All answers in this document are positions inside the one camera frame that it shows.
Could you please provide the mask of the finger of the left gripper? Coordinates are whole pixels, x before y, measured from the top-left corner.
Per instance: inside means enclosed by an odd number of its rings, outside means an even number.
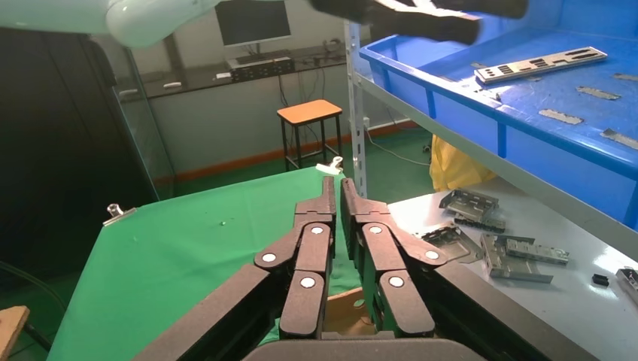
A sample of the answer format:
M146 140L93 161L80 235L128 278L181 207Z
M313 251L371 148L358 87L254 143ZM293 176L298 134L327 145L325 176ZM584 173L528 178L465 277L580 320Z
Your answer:
M433 9L412 7L398 1L317 0L310 5L325 14L361 25L379 26L394 35L473 44L481 19L468 14L437 14Z
M491 14L509 19L521 19L528 10L528 0L432 0L438 8Z

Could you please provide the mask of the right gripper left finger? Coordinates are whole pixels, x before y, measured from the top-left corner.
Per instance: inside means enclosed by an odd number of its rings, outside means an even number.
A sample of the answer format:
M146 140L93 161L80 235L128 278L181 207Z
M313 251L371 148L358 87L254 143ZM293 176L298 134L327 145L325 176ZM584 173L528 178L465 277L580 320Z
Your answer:
M336 232L334 177L298 202L291 230L194 305L136 360L242 360L275 321L282 338L318 338Z

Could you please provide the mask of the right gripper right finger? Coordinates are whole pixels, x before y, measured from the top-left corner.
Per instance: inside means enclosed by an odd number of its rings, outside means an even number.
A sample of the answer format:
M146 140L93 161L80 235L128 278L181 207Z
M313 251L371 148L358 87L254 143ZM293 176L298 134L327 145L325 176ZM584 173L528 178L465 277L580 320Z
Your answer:
M383 202L340 186L348 256L360 274L373 323L396 338L452 341L486 360L590 360L545 321L401 229Z

